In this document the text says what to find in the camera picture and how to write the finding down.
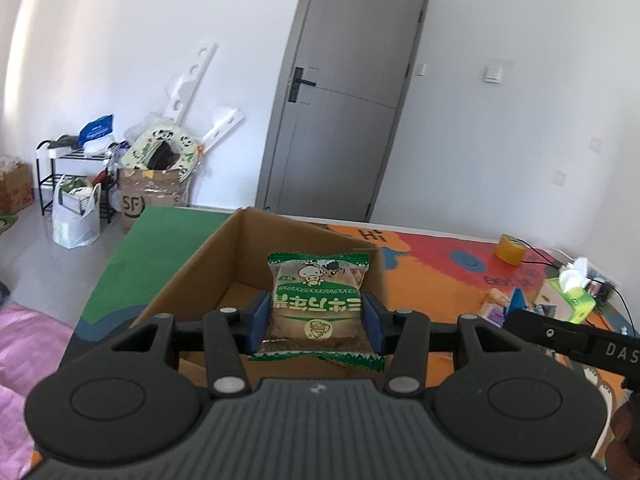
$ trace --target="white wall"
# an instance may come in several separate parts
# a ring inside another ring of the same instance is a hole
[[[610,184],[619,139],[640,133],[638,16],[640,0],[431,0],[428,70],[412,79],[372,221],[582,247],[624,182]],[[501,86],[482,81],[494,60],[511,66]]]
[[[220,47],[186,126],[229,104],[245,122],[206,159],[197,205],[253,205],[282,57],[298,0],[0,0],[3,151],[33,160],[42,139],[114,114],[121,133],[167,102],[196,42]],[[14,30],[11,34],[5,31]]]

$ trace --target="light switch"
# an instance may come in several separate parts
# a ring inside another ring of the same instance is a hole
[[[484,82],[500,84],[502,82],[502,67],[498,65],[488,66],[484,74]]]
[[[552,182],[554,186],[564,187],[564,183],[566,182],[566,173],[564,171],[557,170]]]
[[[600,153],[602,150],[602,139],[598,137],[591,137],[591,142],[589,143],[589,149],[593,153]]]

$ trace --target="gray door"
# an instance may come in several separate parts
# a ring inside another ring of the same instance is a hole
[[[425,4],[310,0],[280,123],[267,207],[297,216],[367,218]]]

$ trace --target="yellow tape roll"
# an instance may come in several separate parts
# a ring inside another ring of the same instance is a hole
[[[509,235],[502,235],[495,248],[495,255],[498,258],[516,267],[520,265],[526,252],[527,246]]]

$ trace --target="wall socket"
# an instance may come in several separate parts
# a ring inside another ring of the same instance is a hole
[[[564,187],[564,183],[566,182],[566,173],[563,173],[562,171],[557,170],[552,182],[554,186]]]

